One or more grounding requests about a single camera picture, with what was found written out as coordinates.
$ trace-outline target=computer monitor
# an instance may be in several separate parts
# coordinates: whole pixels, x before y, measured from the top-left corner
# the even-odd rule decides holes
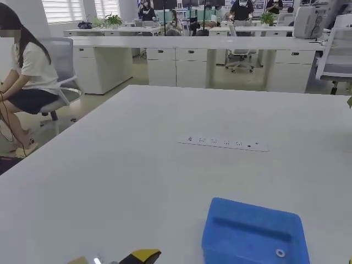
[[[182,0],[182,6],[183,7],[198,7],[199,6],[199,0]]]
[[[225,0],[216,0],[215,2],[216,2],[215,4],[216,6],[223,7],[225,5]]]
[[[153,0],[154,10],[174,9],[177,7],[177,0]]]
[[[205,1],[206,6],[216,6],[217,5],[217,0],[199,0],[199,5],[203,6]]]

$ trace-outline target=long black hair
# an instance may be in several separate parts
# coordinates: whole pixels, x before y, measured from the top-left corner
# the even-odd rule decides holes
[[[0,3],[0,30],[20,30],[20,41],[19,41],[19,58],[18,65],[20,68],[23,67],[23,52],[26,49],[29,42],[39,46],[48,58],[51,64],[51,58],[48,50],[40,43],[35,36],[21,23],[21,20],[17,16],[14,10],[9,8],[4,3]]]
[[[175,9],[172,9],[171,10],[171,13],[172,13],[172,20],[175,22],[175,25],[178,26],[178,20],[177,20],[177,12]]]

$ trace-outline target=blue container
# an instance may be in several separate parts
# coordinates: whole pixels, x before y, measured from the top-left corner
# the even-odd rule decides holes
[[[205,224],[205,264],[309,264],[297,214],[214,198]]]

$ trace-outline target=white pillar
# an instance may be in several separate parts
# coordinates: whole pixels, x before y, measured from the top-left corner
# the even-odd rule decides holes
[[[22,24],[36,37],[50,37],[42,0],[2,0],[19,16]]]
[[[138,18],[137,0],[119,0],[120,14],[124,22],[131,22]]]

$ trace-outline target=power strip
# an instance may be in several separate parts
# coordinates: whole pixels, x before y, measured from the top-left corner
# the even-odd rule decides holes
[[[209,147],[224,147],[227,149],[250,150],[250,151],[261,151],[261,152],[269,151],[268,146],[260,142],[218,139],[217,137],[187,136],[187,137],[181,138],[178,142],[181,144],[209,146]]]

